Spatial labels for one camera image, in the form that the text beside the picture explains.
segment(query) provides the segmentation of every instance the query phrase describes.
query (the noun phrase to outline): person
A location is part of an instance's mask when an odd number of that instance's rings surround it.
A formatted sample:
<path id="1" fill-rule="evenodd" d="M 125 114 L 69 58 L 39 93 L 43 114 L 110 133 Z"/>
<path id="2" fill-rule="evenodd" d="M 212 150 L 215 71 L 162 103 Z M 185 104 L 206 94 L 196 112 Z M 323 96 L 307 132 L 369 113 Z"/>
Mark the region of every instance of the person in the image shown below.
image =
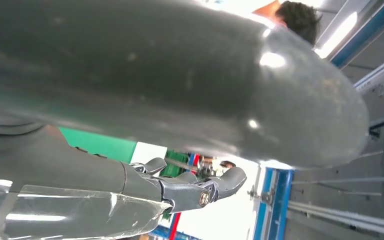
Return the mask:
<path id="1" fill-rule="evenodd" d="M 275 0 L 257 10 L 254 14 L 260 15 L 289 28 L 312 46 L 316 44 L 320 17 L 316 10 L 301 2 Z"/>

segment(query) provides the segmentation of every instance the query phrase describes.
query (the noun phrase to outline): ceiling light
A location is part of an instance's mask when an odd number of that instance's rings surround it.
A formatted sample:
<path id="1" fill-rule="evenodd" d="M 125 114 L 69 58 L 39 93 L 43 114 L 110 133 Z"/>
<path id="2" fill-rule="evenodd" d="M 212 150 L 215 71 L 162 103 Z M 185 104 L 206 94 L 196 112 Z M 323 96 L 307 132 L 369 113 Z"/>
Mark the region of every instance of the ceiling light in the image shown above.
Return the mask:
<path id="1" fill-rule="evenodd" d="M 326 58 L 341 43 L 341 41 L 350 33 L 357 23 L 357 12 L 349 15 L 343 23 L 339 25 L 332 36 L 326 41 L 321 48 L 314 50 L 322 59 Z"/>

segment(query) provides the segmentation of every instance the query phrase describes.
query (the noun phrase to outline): red bar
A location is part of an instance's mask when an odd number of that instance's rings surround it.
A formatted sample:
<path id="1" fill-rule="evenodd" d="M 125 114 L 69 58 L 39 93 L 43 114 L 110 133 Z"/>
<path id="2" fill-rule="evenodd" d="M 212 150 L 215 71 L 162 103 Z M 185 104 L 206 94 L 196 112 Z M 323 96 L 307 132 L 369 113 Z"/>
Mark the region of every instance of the red bar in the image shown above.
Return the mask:
<path id="1" fill-rule="evenodd" d="M 179 220 L 180 220 L 180 212 L 176 213 L 173 218 L 174 218 L 173 219 L 174 222 L 173 222 L 170 236 L 168 237 L 168 240 L 175 240 L 175 238 L 176 238 L 176 232 L 178 230 L 178 224 L 179 224 Z"/>
<path id="2" fill-rule="evenodd" d="M 200 161 L 200 155 L 199 154 L 195 154 L 195 159 L 193 160 L 193 166 L 198 166 L 198 162 Z"/>

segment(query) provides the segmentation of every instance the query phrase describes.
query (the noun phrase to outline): clear plastic cover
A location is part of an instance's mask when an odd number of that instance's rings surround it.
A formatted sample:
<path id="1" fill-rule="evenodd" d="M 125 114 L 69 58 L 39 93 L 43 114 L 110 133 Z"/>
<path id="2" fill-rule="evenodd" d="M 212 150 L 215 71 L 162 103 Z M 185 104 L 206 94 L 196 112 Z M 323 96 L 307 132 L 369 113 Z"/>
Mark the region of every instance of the clear plastic cover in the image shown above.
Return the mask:
<path id="1" fill-rule="evenodd" d="M 0 191 L 0 240 L 126 238 L 152 231 L 171 207 L 102 191 L 25 185 L 15 197 L 7 192 Z"/>

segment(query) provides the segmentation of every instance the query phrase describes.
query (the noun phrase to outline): metal bracket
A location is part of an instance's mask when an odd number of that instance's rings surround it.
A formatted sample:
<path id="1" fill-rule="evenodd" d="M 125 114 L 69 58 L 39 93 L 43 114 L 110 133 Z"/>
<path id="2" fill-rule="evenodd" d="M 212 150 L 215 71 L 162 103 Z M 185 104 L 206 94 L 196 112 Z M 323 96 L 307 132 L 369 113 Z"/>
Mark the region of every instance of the metal bracket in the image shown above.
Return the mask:
<path id="1" fill-rule="evenodd" d="M 380 129 L 369 130 L 368 134 L 371 136 L 372 140 L 378 140 L 381 137 L 381 130 Z"/>
<path id="2" fill-rule="evenodd" d="M 273 204 L 273 196 L 275 195 L 275 190 L 272 188 L 270 189 L 269 192 L 264 192 L 261 196 L 258 195 L 258 193 L 256 193 L 254 191 L 254 187 L 252 187 L 251 191 L 248 191 L 247 192 L 248 195 L 250 195 L 250 197 L 253 199 L 260 199 L 261 202 L 271 206 Z"/>

